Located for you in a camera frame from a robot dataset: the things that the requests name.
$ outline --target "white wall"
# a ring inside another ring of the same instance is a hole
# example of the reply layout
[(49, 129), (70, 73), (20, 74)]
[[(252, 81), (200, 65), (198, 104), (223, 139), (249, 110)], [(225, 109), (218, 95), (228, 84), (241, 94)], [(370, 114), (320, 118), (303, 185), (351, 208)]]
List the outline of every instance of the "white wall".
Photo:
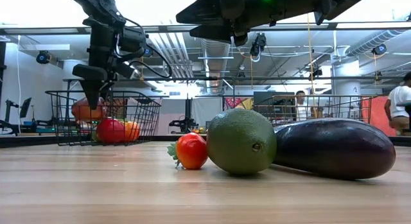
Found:
[[(0, 119), (6, 115), (6, 100), (19, 103), (19, 84), (17, 80), (17, 45), (7, 43), (5, 64), (7, 69), (3, 75), (1, 93)], [(34, 105), (35, 119), (50, 120), (52, 116), (50, 95), (47, 90), (61, 90), (63, 70), (51, 64), (38, 64), (30, 55), (19, 52), (19, 72), (21, 82), (21, 103), (31, 97)], [(29, 108), (26, 118), (21, 121), (31, 121), (32, 109)], [(16, 108), (11, 108), (10, 123), (17, 124), (19, 120)]]

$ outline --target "wooden tabletop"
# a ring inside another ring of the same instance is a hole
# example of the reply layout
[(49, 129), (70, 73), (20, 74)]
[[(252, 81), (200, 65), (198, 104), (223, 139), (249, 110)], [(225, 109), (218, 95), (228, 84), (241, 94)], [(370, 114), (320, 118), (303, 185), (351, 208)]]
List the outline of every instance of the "wooden tabletop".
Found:
[(166, 142), (0, 150), (0, 223), (411, 223), (411, 148), (359, 182), (273, 166), (177, 170)]

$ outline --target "ductwork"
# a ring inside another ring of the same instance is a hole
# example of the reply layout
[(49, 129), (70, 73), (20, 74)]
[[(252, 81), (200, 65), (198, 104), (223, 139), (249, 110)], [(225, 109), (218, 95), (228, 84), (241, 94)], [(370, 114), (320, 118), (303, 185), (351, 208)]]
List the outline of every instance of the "ductwork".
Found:
[[(213, 57), (222, 57), (228, 56), (230, 51), (230, 44), (225, 44), (213, 40), (201, 40), (201, 47), (203, 55), (206, 58), (204, 60), (206, 75), (210, 77), (221, 77), (224, 76), (222, 71), (227, 67), (227, 59), (213, 59)], [(215, 81), (206, 81), (207, 92), (218, 93), (218, 87), (221, 86), (221, 82), (218, 80)]]
[(345, 55), (347, 57), (354, 57), (365, 52), (372, 50), (375, 47), (378, 47), (381, 44), (384, 44), (386, 41), (389, 41), (398, 35), (406, 32), (408, 30), (385, 30), (385, 31), (377, 31), (373, 33), (358, 43), (352, 45), (345, 51)]

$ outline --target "black wire basket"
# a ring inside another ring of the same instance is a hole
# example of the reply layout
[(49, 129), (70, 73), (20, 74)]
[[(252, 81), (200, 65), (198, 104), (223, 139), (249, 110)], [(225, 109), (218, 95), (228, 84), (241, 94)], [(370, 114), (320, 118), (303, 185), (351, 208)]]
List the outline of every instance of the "black wire basket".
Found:
[(372, 99), (376, 96), (291, 95), (272, 96), (253, 109), (271, 121), (273, 126), (307, 119), (347, 118), (371, 122)]
[(91, 110), (84, 91), (47, 91), (58, 145), (122, 145), (152, 140), (161, 105), (140, 92), (110, 90)]

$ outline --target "white shirt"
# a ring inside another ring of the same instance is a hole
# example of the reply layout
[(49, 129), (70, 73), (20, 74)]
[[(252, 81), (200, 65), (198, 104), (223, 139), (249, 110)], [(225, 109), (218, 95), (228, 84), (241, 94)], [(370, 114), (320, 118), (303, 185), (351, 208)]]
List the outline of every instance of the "white shirt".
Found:
[(308, 104), (297, 104), (297, 121), (305, 121), (311, 117), (311, 109)]
[(398, 86), (392, 90), (388, 96), (391, 100), (391, 118), (398, 116), (410, 117), (407, 112), (405, 112), (405, 107), (397, 107), (398, 103), (411, 100), (411, 88), (408, 86)]

